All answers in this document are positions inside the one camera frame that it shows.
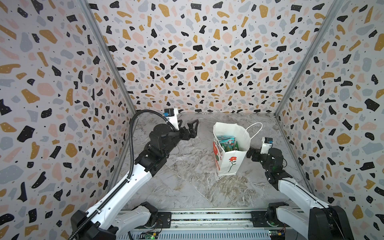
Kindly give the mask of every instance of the terrazzo pattern wall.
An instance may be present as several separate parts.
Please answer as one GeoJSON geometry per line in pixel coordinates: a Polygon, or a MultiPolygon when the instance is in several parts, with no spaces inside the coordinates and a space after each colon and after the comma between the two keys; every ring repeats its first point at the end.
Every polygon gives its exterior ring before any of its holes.
{"type": "Polygon", "coordinates": [[[278,119],[315,195],[384,238],[384,1],[345,1],[278,119]]]}
{"type": "Polygon", "coordinates": [[[66,239],[106,193],[126,102],[75,1],[0,8],[0,238],[66,239]]]}
{"type": "Polygon", "coordinates": [[[90,0],[137,109],[273,112],[330,0],[90,0]]]}

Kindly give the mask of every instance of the shopping bag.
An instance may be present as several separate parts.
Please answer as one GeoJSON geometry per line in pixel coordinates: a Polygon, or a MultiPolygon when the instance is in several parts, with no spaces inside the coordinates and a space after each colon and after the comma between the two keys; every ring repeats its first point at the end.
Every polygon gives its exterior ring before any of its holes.
{"type": "Polygon", "coordinates": [[[256,136],[255,134],[250,137],[247,130],[255,124],[261,124],[261,128],[256,133],[258,134],[263,128],[263,124],[260,122],[254,123],[246,129],[242,126],[237,125],[236,123],[229,124],[217,122],[214,125],[214,155],[217,173],[219,176],[236,174],[236,172],[240,168],[241,163],[243,162],[245,155],[247,154],[247,151],[249,150],[251,139],[256,136]],[[239,150],[225,152],[224,148],[219,143],[217,136],[235,137],[239,150]]]}

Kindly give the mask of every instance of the floor seam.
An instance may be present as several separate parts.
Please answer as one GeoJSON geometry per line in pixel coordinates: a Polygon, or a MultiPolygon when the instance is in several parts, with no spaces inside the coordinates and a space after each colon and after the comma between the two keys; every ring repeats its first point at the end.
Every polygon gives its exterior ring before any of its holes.
{"type": "MultiPolygon", "coordinates": [[[[187,180],[185,180],[184,178],[182,178],[180,175],[178,175],[175,171],[173,171],[167,164],[165,164],[165,166],[167,166],[174,174],[176,174],[179,178],[183,179],[184,181],[188,182],[187,180]]],[[[196,190],[196,192],[198,192],[203,198],[205,198],[210,204],[212,204],[214,207],[216,207],[208,198],[206,198],[206,196],[204,196],[201,192],[199,192],[197,190],[197,188],[190,182],[188,182],[190,185],[192,185],[194,187],[194,189],[196,190]]]]}

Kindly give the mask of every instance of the white rope handle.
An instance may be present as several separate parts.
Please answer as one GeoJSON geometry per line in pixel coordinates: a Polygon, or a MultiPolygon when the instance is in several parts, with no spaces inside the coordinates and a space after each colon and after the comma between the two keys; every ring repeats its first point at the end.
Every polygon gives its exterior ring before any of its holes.
{"type": "Polygon", "coordinates": [[[254,135],[254,136],[256,136],[256,135],[263,129],[263,124],[262,124],[261,122],[256,122],[256,123],[252,124],[251,126],[247,127],[246,130],[248,130],[248,128],[250,128],[250,127],[252,127],[253,125],[258,124],[258,123],[260,123],[260,124],[262,125],[262,127],[261,127],[261,128],[257,131],[257,133],[254,135]]]}

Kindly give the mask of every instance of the patterned wallpaper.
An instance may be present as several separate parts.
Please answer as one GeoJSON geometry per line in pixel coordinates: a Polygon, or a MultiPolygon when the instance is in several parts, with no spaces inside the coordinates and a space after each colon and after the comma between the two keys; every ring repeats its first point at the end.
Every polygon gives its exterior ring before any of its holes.
{"type": "Polygon", "coordinates": [[[384,1],[345,1],[278,119],[355,239],[384,238],[384,1]]]}
{"type": "Polygon", "coordinates": [[[331,0],[90,0],[137,109],[273,112],[331,0]]]}
{"type": "Polygon", "coordinates": [[[74,0],[0,7],[0,238],[66,239],[106,193],[126,103],[74,0]]]}

